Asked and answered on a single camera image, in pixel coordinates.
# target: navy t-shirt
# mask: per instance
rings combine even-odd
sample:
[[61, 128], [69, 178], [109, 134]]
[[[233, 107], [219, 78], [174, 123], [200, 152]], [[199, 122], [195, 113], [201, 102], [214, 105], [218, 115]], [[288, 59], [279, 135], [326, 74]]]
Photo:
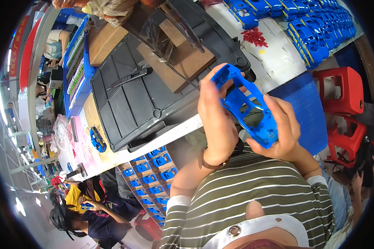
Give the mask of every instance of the navy t-shirt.
[[[141, 210], [136, 199], [123, 199], [118, 195], [107, 195], [102, 204], [127, 221], [131, 221]], [[82, 215], [82, 220], [89, 222], [89, 236], [94, 239], [112, 238], [120, 242], [131, 228], [128, 224], [116, 222], [114, 218], [102, 210], [86, 211]]]

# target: yellow shirt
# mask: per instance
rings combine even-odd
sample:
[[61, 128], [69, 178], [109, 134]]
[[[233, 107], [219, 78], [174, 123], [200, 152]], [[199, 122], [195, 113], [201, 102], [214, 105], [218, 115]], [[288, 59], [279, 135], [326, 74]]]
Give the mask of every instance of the yellow shirt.
[[[79, 204], [78, 199], [80, 196], [85, 197], [87, 200], [91, 200], [89, 197], [85, 196], [84, 194], [80, 195], [81, 191], [78, 187], [75, 185], [71, 184], [70, 185], [70, 190], [68, 195], [65, 197], [65, 202], [67, 205], [74, 205], [75, 207], [71, 207], [71, 210], [77, 211], [80, 214], [86, 212], [86, 209], [82, 209], [82, 206]], [[100, 201], [100, 197], [98, 196], [97, 192], [94, 191], [94, 195], [96, 197], [96, 201]]]

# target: red banner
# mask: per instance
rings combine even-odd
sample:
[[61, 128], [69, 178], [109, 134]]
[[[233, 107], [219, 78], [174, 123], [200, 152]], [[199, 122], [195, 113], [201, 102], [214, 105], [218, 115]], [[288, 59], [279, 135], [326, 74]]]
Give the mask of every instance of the red banner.
[[20, 25], [15, 31], [13, 45], [11, 46], [11, 60], [10, 60], [10, 72], [9, 76], [17, 76], [17, 61], [18, 53], [21, 45], [21, 38], [25, 29], [26, 22], [29, 16], [22, 18]]

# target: hand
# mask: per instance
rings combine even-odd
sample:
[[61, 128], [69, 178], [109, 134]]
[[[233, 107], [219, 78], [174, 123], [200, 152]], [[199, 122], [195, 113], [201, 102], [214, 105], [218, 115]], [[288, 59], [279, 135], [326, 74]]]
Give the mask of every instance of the hand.
[[219, 165], [233, 152], [237, 142], [237, 128], [231, 115], [223, 108], [220, 99], [226, 96], [227, 89], [233, 84], [226, 82], [220, 91], [210, 79], [225, 63], [215, 67], [200, 81], [201, 91], [198, 100], [198, 113], [204, 126], [208, 148], [204, 152], [204, 160], [209, 165]]
[[359, 175], [359, 172], [356, 172], [356, 174], [353, 176], [352, 189], [354, 191], [355, 197], [356, 194], [361, 194], [361, 185], [363, 184], [363, 177], [364, 171], [362, 171], [361, 176]]
[[300, 152], [304, 150], [298, 143], [301, 129], [296, 120], [294, 109], [290, 103], [267, 94], [263, 95], [263, 100], [277, 123], [278, 141], [273, 143], [269, 149], [263, 148], [252, 138], [247, 138], [246, 142], [256, 154], [294, 162], [299, 158]]
[[87, 199], [85, 197], [79, 197], [78, 202], [79, 204], [83, 204]]

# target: red plastic stool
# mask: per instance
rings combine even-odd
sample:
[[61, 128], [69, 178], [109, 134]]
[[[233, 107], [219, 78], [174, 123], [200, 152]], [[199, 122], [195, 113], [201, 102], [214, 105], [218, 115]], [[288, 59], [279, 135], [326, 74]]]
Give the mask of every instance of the red plastic stool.
[[134, 221], [136, 231], [148, 241], [161, 240], [162, 231], [157, 223], [151, 217], [143, 220], [143, 216], [146, 213], [143, 209], [136, 217]]
[[[324, 78], [331, 77], [335, 86], [341, 88], [341, 98], [324, 98]], [[363, 84], [360, 75], [351, 67], [337, 67], [314, 71], [313, 78], [320, 83], [320, 100], [324, 112], [335, 115], [355, 115], [363, 113]]]
[[[364, 135], [367, 132], [367, 128], [365, 125], [357, 122], [352, 117], [345, 116], [344, 119], [348, 126], [347, 133], [353, 133], [352, 136], [349, 137], [346, 135], [339, 134], [337, 131], [338, 124], [335, 123], [334, 127], [327, 131], [328, 147], [330, 149], [332, 161], [335, 161], [344, 167], [352, 168], [354, 166], [354, 163], [356, 162], [356, 153], [360, 147], [361, 142], [363, 141]], [[354, 132], [352, 132], [352, 124], [357, 125]], [[338, 146], [343, 149], [343, 152], [340, 153], [341, 155], [337, 155], [334, 146]], [[348, 162], [346, 162], [346, 160], [342, 158], [344, 157], [346, 152], [349, 153]]]

